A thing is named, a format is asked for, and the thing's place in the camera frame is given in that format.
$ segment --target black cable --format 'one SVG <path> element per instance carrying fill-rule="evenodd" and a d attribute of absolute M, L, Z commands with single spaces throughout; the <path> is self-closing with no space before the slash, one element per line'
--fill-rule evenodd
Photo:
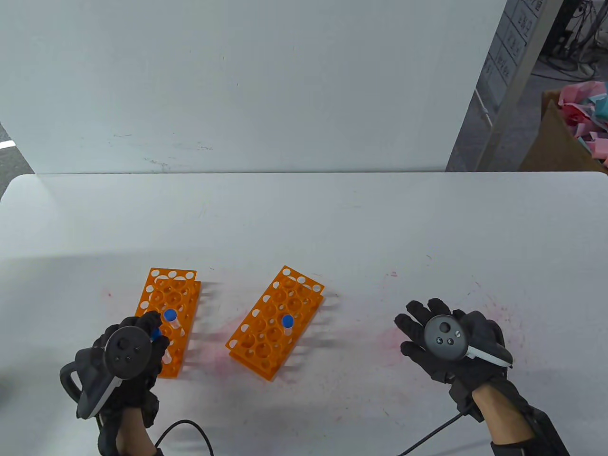
<path fill-rule="evenodd" d="M 593 81 L 595 80 L 595 78 L 589 78 L 589 79 L 565 79 L 565 78 L 555 78 L 553 76 L 546 76 L 544 74 L 537 74 L 537 73 L 531 73 L 531 76 L 536 76 L 537 78 L 543 78 L 543 79 L 551 79 L 553 81 L 562 81 L 562 82 L 589 82 L 589 81 Z"/>
<path fill-rule="evenodd" d="M 430 439 L 431 437 L 433 437 L 435 434 L 439 433 L 440 431 L 444 430 L 445 428 L 447 428 L 450 424 L 455 423 L 456 421 L 458 421 L 460 418 L 462 418 L 464 415 L 462 413 L 459 413 L 458 415 L 456 415 L 455 417 L 453 417 L 451 420 L 446 421 L 445 423 L 443 423 L 441 426 L 439 426 L 437 429 L 435 429 L 433 432 L 431 432 L 429 435 L 425 436 L 424 438 L 420 439 L 419 441 L 417 441 L 414 445 L 412 445 L 411 447 L 409 447 L 407 450 L 405 450 L 403 453 L 399 454 L 398 456 L 406 456 L 406 454 L 410 454 L 412 451 L 414 451 L 416 448 L 418 448 L 420 445 L 422 445 L 424 442 L 426 442 L 428 439 Z"/>
<path fill-rule="evenodd" d="M 173 423 L 171 426 L 169 426 L 165 430 L 165 432 L 163 432 L 161 434 L 161 436 L 156 441 L 156 443 L 154 444 L 154 446 L 158 448 L 158 446 L 162 442 L 162 439 L 164 439 L 165 436 L 167 434 L 169 434 L 169 432 L 171 432 L 171 430 L 173 430 L 174 427 L 179 426 L 180 424 L 190 424 L 190 425 L 194 426 L 196 428 L 196 430 L 202 435 L 203 439 L 205 439 L 205 443 L 207 444 L 207 448 L 209 448 L 209 455 L 210 456 L 214 456 L 214 454 L 213 454 L 213 448 L 211 448 L 211 442 L 209 441 L 209 438 L 207 437 L 207 434 L 205 434 L 205 431 L 203 431 L 203 429 L 201 428 L 201 426 L 199 426 L 198 424 L 196 424 L 192 420 L 179 420 L 179 421 L 176 421 L 175 423 Z"/>

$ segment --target human wrist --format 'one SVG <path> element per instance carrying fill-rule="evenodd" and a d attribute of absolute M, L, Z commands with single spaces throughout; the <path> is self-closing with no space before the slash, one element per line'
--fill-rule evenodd
<path fill-rule="evenodd" d="M 122 423 L 116 439 L 121 456 L 154 456 L 156 448 L 143 424 L 142 410 L 128 407 L 122 411 Z"/>
<path fill-rule="evenodd" d="M 500 391 L 485 383 L 472 393 L 496 445 L 508 445 L 534 438 L 522 412 Z"/>

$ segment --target pink stain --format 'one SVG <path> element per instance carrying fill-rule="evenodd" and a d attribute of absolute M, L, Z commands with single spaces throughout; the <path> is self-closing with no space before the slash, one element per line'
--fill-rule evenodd
<path fill-rule="evenodd" d="M 399 328 L 388 329 L 376 338 L 378 356 L 382 357 L 384 367 L 392 367 L 403 362 L 399 348 L 405 340 L 407 336 Z"/>
<path fill-rule="evenodd" d="M 226 322 L 214 333 L 207 334 L 209 340 L 204 340 L 195 358 L 187 361 L 200 365 L 220 379 L 242 373 L 243 367 L 230 358 L 230 350 L 225 345 L 247 314 L 248 312 L 242 313 Z"/>

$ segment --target white table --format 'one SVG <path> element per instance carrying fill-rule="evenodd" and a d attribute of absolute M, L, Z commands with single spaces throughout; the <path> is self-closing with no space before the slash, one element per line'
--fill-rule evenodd
<path fill-rule="evenodd" d="M 394 316 L 439 296 L 501 323 L 511 378 L 572 454 L 608 445 L 608 306 L 600 174 L 22 176 L 0 204 L 0 441 L 8 454 L 94 455 L 59 368 L 132 314 L 151 266 L 204 282 L 180 379 L 159 381 L 157 437 L 199 422 L 218 455 L 393 455 L 455 415 L 399 353 Z M 268 383 L 228 337 L 284 265 L 326 302 Z M 487 455 L 462 419 L 417 455 Z M 191 429 L 165 453 L 205 454 Z"/>

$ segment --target blue cap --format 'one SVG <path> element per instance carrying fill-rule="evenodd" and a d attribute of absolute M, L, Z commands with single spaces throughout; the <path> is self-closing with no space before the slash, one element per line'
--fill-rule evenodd
<path fill-rule="evenodd" d="M 160 328 L 156 328 L 154 331 L 152 331 L 152 335 L 150 336 L 150 340 L 152 342 L 154 342 L 156 339 L 158 339 L 161 336 L 162 336 L 161 329 Z"/>
<path fill-rule="evenodd" d="M 291 315 L 285 315 L 283 317 L 283 328 L 293 328 L 294 327 L 294 318 Z"/>
<path fill-rule="evenodd" d="M 165 310 L 165 320 L 168 322 L 172 322 L 174 320 L 176 320 L 178 318 L 178 313 L 173 310 L 173 309 L 169 309 L 169 310 Z"/>

